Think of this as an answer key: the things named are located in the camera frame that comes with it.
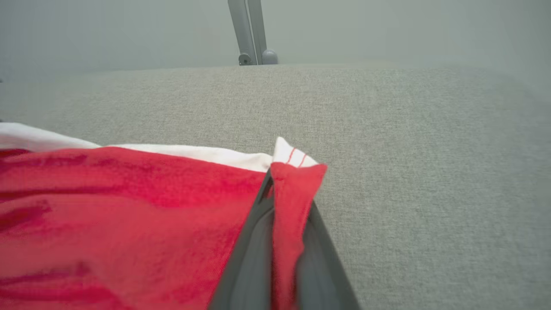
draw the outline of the couch cushion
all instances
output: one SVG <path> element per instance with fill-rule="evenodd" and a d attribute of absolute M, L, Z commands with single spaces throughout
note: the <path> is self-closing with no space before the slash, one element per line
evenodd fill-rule
<path fill-rule="evenodd" d="M 247 66 L 0 84 L 0 118 L 102 145 L 329 165 L 316 201 L 366 309 L 548 309 L 551 105 L 474 69 Z"/>

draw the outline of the red cloth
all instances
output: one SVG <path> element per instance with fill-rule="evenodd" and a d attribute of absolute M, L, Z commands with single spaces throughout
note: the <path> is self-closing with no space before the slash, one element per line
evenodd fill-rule
<path fill-rule="evenodd" d="M 205 309 L 264 178 L 116 147 L 0 156 L 2 309 Z M 272 165 L 277 309 L 321 171 Z"/>

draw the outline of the textured fabric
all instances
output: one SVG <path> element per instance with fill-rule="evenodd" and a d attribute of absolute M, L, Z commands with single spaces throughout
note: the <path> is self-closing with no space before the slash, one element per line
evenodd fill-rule
<path fill-rule="evenodd" d="M 0 119 L 329 169 L 316 203 L 366 309 L 547 309 L 551 105 L 499 74 L 246 66 L 0 84 Z"/>
<path fill-rule="evenodd" d="M 296 262 L 304 251 L 302 234 L 326 165 L 297 168 L 274 162 L 272 309 L 296 310 Z"/>
<path fill-rule="evenodd" d="M 326 166 L 272 165 L 275 309 Z M 264 173 L 118 147 L 0 152 L 0 307 L 206 309 Z"/>

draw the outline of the red stripe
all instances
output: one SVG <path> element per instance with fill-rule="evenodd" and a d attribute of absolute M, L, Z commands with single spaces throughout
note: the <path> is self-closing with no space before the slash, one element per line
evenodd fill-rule
<path fill-rule="evenodd" d="M 302 158 L 302 161 L 300 162 L 299 168 L 300 168 L 300 166 L 302 166 L 302 164 L 304 164 L 305 159 L 306 159 L 306 153 L 304 153 L 304 157 Z"/>
<path fill-rule="evenodd" d="M 289 155 L 289 159 L 287 159 L 287 162 L 285 164 L 288 164 L 291 161 L 291 157 L 293 157 L 293 153 L 295 152 L 296 147 L 293 148 L 291 151 L 291 155 Z"/>

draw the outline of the folded fabric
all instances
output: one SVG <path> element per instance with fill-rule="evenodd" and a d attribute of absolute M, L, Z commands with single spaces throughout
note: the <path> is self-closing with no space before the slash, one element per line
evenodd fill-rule
<path fill-rule="evenodd" d="M 282 138 L 272 157 L 100 147 L 2 123 L 0 149 L 0 308 L 207 308 L 270 166 L 272 305 L 296 307 L 302 232 L 326 166 Z"/>

